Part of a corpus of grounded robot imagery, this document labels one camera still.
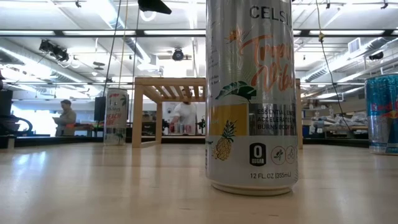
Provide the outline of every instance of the wooden frame structure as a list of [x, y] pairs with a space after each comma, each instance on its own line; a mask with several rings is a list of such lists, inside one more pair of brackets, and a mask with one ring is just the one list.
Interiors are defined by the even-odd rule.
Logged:
[[[132, 123], [132, 147], [149, 147], [162, 141], [162, 103], [171, 102], [205, 102], [206, 78], [144, 78], [134, 80], [134, 119]], [[181, 89], [193, 90], [184, 96]], [[141, 143], [142, 137], [142, 103], [146, 95], [157, 104], [156, 106], [156, 136], [155, 141]]]

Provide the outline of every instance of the person in gray shirt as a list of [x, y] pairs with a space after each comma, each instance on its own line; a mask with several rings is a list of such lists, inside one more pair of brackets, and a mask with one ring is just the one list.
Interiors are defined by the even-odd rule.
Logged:
[[63, 113], [59, 118], [53, 118], [58, 125], [55, 136], [74, 136], [76, 113], [71, 109], [72, 103], [69, 100], [62, 100], [61, 107]]

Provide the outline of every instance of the blue can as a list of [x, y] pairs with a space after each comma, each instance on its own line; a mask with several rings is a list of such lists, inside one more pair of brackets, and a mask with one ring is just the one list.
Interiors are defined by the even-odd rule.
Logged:
[[380, 75], [365, 82], [369, 148], [398, 155], [398, 75]]

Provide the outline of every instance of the celsius can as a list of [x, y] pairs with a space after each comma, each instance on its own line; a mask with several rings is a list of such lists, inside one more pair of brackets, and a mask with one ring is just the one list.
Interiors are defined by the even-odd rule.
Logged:
[[209, 0], [206, 175], [278, 195], [298, 180], [291, 0]]
[[110, 88], [106, 94], [104, 144], [122, 146], [126, 143], [127, 90]]
[[371, 153], [398, 155], [398, 75], [365, 82]]

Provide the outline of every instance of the pineapple illustration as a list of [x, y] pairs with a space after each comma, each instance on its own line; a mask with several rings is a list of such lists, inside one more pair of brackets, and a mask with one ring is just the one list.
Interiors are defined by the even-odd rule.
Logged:
[[236, 121], [226, 121], [223, 134], [218, 140], [216, 147], [213, 148], [213, 157], [215, 159], [221, 159], [222, 161], [228, 159], [232, 149], [232, 142], [234, 141], [232, 137], [235, 137], [235, 123]]

